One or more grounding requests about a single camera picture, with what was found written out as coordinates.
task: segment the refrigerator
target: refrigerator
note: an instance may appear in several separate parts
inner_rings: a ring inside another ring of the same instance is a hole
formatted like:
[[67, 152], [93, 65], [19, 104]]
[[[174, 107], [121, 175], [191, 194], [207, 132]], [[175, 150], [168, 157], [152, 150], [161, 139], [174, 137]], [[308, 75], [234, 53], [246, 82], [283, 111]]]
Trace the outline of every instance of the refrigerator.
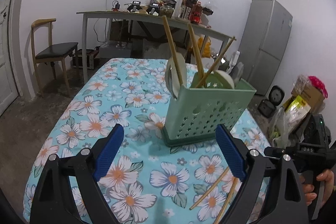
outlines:
[[266, 95], [284, 55], [292, 15], [276, 0], [252, 0], [239, 46], [242, 78]]

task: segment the green utensil holder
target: green utensil holder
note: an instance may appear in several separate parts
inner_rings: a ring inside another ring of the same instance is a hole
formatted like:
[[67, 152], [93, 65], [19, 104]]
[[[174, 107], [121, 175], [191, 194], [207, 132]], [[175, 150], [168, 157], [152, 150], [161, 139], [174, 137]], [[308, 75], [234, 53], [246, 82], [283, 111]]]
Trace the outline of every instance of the green utensil holder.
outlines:
[[234, 90], [186, 88], [181, 86], [178, 98], [171, 97], [162, 129], [162, 139], [169, 146], [187, 145], [215, 138], [218, 124], [231, 130], [256, 90], [240, 80]]

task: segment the floral tablecloth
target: floral tablecloth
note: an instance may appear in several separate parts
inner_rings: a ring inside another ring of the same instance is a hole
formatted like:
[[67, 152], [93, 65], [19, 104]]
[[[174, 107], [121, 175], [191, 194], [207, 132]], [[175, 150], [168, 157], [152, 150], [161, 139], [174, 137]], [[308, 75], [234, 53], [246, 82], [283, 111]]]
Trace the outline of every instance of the floral tablecloth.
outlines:
[[[95, 73], [69, 104], [37, 155], [24, 195], [23, 216], [27, 221], [48, 156], [76, 155], [119, 123], [125, 129], [125, 139], [99, 186], [120, 223], [213, 223], [233, 176], [228, 172], [195, 209], [189, 210], [227, 163], [215, 140], [175, 148], [164, 145], [160, 129], [170, 100], [164, 82], [166, 62], [115, 58]], [[187, 67], [190, 85], [197, 69], [194, 65]], [[247, 141], [250, 149], [262, 152], [269, 146], [247, 110], [231, 133]], [[70, 181], [79, 214], [91, 223], [76, 181]], [[263, 183], [250, 220], [261, 209], [265, 188]]]

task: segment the black chair seat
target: black chair seat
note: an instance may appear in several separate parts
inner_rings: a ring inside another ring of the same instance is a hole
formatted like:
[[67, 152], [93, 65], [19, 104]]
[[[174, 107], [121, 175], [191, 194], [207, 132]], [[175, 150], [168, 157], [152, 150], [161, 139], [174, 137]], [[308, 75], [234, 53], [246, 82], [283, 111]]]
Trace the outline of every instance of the black chair seat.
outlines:
[[75, 49], [78, 42], [68, 42], [51, 45], [36, 55], [36, 59], [61, 57], [67, 54], [71, 49]]

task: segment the wooden chair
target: wooden chair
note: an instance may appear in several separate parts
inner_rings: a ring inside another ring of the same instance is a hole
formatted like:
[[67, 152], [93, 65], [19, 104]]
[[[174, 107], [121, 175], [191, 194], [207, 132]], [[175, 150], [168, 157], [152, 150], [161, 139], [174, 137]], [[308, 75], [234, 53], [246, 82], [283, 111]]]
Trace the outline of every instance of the wooden chair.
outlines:
[[[36, 80], [37, 84], [40, 89], [41, 96], [43, 97], [43, 91], [42, 91], [42, 85], [40, 81], [40, 77], [37, 72], [37, 66], [36, 64], [38, 63], [47, 63], [50, 62], [52, 72], [54, 74], [54, 79], [56, 79], [56, 72], [55, 72], [55, 61], [61, 61], [62, 62], [62, 70], [63, 70], [63, 77], [65, 81], [65, 85], [67, 86], [68, 90], [68, 95], [70, 97], [70, 86], [69, 86], [69, 81], [67, 77], [67, 69], [65, 67], [65, 58], [69, 56], [73, 56], [72, 52], [75, 50], [75, 59], [76, 59], [76, 64], [77, 64], [77, 75], [79, 77], [79, 68], [78, 68], [78, 49], [77, 45], [78, 42], [68, 42], [68, 43], [60, 43], [60, 44], [55, 44], [53, 45], [53, 22], [56, 21], [56, 18], [49, 18], [49, 19], [38, 19], [34, 21], [31, 24], [31, 52], [33, 54], [33, 64], [34, 64], [34, 69], [35, 69], [35, 74], [36, 74]], [[34, 31], [37, 27], [41, 25], [48, 24], [48, 31], [49, 31], [49, 36], [48, 36], [48, 44], [49, 47], [46, 48], [45, 50], [41, 51], [37, 55], [35, 55], [35, 44], [34, 44]]]

